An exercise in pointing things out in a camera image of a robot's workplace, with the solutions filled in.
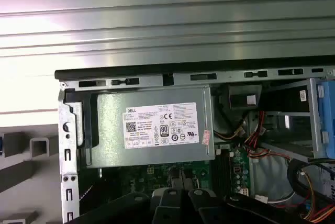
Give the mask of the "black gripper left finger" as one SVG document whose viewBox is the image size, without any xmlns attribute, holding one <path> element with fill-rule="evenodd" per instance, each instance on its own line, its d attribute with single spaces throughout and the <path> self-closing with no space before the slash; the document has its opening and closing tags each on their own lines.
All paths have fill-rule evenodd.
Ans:
<svg viewBox="0 0 335 224">
<path fill-rule="evenodd" d="M 91 210 L 69 223 L 180 223 L 183 188 L 176 180 L 183 172 L 170 174 L 171 187 L 156 190 L 160 196 L 148 197 L 140 192 L 129 193 Z"/>
</svg>

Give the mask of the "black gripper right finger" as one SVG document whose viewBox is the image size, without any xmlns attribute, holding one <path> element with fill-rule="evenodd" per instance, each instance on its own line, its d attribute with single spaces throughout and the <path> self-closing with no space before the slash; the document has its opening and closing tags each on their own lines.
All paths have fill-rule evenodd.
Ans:
<svg viewBox="0 0 335 224">
<path fill-rule="evenodd" d="M 251 197 L 233 193 L 224 198 L 195 189 L 188 196 L 202 223 L 309 223 L 309 221 Z"/>
</svg>

